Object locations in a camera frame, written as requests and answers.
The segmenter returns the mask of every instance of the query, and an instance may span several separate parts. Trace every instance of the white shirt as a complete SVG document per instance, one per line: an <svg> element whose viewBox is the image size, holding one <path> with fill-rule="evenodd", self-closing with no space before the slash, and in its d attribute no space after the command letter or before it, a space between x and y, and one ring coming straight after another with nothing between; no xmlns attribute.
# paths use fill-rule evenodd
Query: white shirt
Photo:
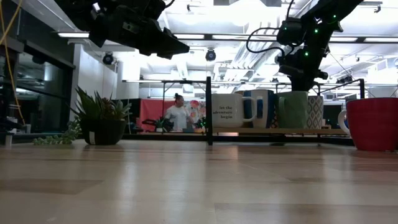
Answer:
<svg viewBox="0 0 398 224"><path fill-rule="evenodd" d="M188 118L188 111L185 107L176 107L171 106L166 111L165 118L170 119L171 122L174 122L174 131L182 131L183 129L187 128L187 118Z"/></svg>

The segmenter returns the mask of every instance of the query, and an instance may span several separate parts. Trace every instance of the wooden shelf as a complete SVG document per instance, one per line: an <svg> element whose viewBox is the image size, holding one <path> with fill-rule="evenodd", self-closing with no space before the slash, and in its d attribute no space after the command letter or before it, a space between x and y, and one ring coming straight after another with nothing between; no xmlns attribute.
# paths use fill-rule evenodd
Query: wooden shelf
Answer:
<svg viewBox="0 0 398 224"><path fill-rule="evenodd" d="M213 128L214 133L251 133L251 134L336 134L346 135L341 129L285 129L285 128Z"/></svg>

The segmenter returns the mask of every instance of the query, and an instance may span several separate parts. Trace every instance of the patterned mug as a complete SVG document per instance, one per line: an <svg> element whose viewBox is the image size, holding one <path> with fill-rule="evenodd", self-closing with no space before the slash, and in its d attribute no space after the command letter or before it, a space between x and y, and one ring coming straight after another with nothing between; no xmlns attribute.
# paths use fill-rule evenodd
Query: patterned mug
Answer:
<svg viewBox="0 0 398 224"><path fill-rule="evenodd" d="M323 119L323 97L309 96L308 97L308 129L321 129Z"/></svg>

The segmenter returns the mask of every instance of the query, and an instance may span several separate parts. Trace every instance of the potted plant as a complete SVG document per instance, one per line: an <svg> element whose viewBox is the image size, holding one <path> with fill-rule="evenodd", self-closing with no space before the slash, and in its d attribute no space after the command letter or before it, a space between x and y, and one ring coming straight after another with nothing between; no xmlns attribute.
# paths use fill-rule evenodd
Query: potted plant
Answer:
<svg viewBox="0 0 398 224"><path fill-rule="evenodd" d="M157 119L155 122L156 132L163 132L163 122L164 119Z"/></svg>
<svg viewBox="0 0 398 224"><path fill-rule="evenodd" d="M124 118L130 114L131 104L123 106L120 100L113 103L108 98L101 98L97 91L95 97L89 96L80 87L76 91L80 101L75 102L76 110L71 110L80 118L85 141L95 145L118 143L124 134L127 123Z"/></svg>
<svg viewBox="0 0 398 224"><path fill-rule="evenodd" d="M202 117L196 122L195 124L195 130L194 132L196 133L204 133L206 132L206 118Z"/></svg>

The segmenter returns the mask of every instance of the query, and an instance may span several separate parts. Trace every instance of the green mug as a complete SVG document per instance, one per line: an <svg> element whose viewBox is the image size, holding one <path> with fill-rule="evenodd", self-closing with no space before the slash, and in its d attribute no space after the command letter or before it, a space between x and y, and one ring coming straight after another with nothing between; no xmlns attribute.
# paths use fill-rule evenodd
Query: green mug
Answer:
<svg viewBox="0 0 398 224"><path fill-rule="evenodd" d="M278 93L276 104L279 128L306 128L308 118L308 92Z"/></svg>

